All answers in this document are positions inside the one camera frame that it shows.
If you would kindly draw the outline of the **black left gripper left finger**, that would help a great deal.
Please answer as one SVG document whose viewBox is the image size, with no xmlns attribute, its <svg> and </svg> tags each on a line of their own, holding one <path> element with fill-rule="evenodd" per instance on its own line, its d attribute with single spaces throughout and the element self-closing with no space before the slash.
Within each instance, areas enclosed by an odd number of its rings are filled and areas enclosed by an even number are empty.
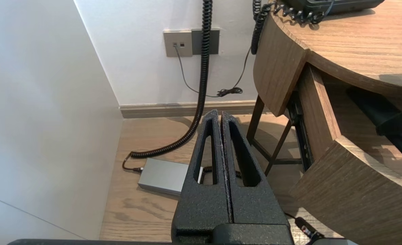
<svg viewBox="0 0 402 245">
<path fill-rule="evenodd" d="M 173 216 L 172 239 L 210 239 L 213 230 L 231 218 L 229 179 L 217 110 L 205 114 L 200 129 Z M 212 146 L 213 184 L 203 185 L 198 179 L 208 137 Z"/>
</svg>

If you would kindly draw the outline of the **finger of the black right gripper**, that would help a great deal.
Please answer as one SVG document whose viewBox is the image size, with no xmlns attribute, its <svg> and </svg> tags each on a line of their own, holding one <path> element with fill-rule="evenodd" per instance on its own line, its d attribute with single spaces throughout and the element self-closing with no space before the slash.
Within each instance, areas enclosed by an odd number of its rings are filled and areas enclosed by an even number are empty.
<svg viewBox="0 0 402 245">
<path fill-rule="evenodd" d="M 378 135 L 402 134 L 402 112 L 376 127 Z"/>
</svg>

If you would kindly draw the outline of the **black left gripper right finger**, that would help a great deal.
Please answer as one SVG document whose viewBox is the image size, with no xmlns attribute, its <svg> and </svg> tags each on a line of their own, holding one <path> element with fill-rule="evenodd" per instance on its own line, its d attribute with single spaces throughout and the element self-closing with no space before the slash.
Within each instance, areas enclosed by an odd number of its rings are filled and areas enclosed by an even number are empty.
<svg viewBox="0 0 402 245">
<path fill-rule="evenodd" d="M 221 114 L 224 162 L 228 171 L 232 222 L 237 224 L 287 224 L 288 220 L 271 189 L 237 119 Z"/>
</svg>

